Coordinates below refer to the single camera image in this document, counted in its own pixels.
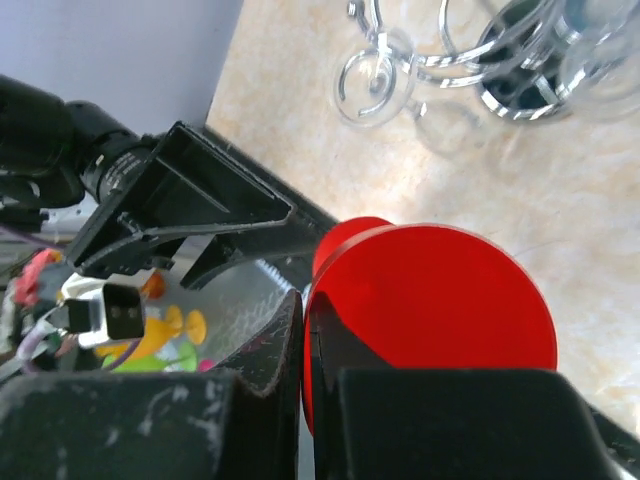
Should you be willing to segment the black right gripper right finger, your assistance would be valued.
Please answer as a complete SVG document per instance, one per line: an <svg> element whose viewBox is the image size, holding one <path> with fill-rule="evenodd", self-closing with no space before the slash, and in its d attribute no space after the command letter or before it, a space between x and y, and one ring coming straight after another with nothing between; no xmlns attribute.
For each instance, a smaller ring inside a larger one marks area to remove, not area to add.
<svg viewBox="0 0 640 480"><path fill-rule="evenodd" d="M398 369L308 310L308 422L319 479L635 479L639 442L561 375Z"/></svg>

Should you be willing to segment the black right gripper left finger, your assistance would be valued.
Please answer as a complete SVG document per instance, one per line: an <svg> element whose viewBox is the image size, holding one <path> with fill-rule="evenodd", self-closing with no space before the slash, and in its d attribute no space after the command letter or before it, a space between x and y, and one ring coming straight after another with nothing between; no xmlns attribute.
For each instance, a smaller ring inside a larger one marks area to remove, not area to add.
<svg viewBox="0 0 640 480"><path fill-rule="evenodd" d="M293 479L302 305L205 373L43 373L1 390L5 479Z"/></svg>

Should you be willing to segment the clear wine glass front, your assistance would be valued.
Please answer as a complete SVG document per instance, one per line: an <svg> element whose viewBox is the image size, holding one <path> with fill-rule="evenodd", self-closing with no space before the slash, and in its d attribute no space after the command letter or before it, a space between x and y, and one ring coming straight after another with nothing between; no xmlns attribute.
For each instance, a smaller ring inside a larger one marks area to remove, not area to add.
<svg viewBox="0 0 640 480"><path fill-rule="evenodd" d="M354 127L381 127L396 117L417 82L414 43L398 28L356 35L341 55L333 81L333 104Z"/></svg>

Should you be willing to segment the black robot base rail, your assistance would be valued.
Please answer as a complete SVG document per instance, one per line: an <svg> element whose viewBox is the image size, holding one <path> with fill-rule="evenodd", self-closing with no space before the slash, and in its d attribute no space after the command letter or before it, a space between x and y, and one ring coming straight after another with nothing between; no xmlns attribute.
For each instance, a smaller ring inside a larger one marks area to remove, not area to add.
<svg viewBox="0 0 640 480"><path fill-rule="evenodd" d="M250 232L256 239L236 241L240 251L250 259L263 257L286 281L303 290L312 281L315 249L338 220L220 133L206 128L200 133L233 160L276 207L270 224Z"/></svg>

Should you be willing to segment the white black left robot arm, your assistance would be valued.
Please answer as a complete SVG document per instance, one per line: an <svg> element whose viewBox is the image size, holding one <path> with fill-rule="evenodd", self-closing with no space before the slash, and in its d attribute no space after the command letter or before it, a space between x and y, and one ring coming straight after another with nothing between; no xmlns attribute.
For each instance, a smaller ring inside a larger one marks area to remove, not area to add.
<svg viewBox="0 0 640 480"><path fill-rule="evenodd" d="M1 194L20 210L96 210L65 248L86 277L167 269L185 240L209 242L181 279L199 290L253 260L294 261L310 278L311 256L331 219L223 137L184 122L139 136L97 105L66 102L10 77L1 80Z"/></svg>

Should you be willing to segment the red plastic wine glass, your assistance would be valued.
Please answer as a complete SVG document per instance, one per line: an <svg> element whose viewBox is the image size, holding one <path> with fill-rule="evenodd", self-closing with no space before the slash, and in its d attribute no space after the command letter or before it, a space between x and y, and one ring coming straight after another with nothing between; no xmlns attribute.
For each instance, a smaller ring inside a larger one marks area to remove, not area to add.
<svg viewBox="0 0 640 480"><path fill-rule="evenodd" d="M320 242L305 338L329 308L387 364L414 369L558 367L547 303L529 274L481 236L359 217Z"/></svg>

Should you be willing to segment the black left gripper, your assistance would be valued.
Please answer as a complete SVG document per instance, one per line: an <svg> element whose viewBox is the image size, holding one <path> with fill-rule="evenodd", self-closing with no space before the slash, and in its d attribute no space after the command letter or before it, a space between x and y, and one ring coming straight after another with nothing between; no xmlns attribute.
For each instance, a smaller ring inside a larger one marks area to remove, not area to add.
<svg viewBox="0 0 640 480"><path fill-rule="evenodd" d="M124 201L159 139L124 127L77 133L77 167L97 208L65 250L80 275L131 275L126 243L140 231ZM310 253L320 239L311 220L271 223L276 207L237 164L202 135L175 123L157 145L144 171L144 212L159 232L214 234L182 277L187 290L254 260L278 260Z"/></svg>

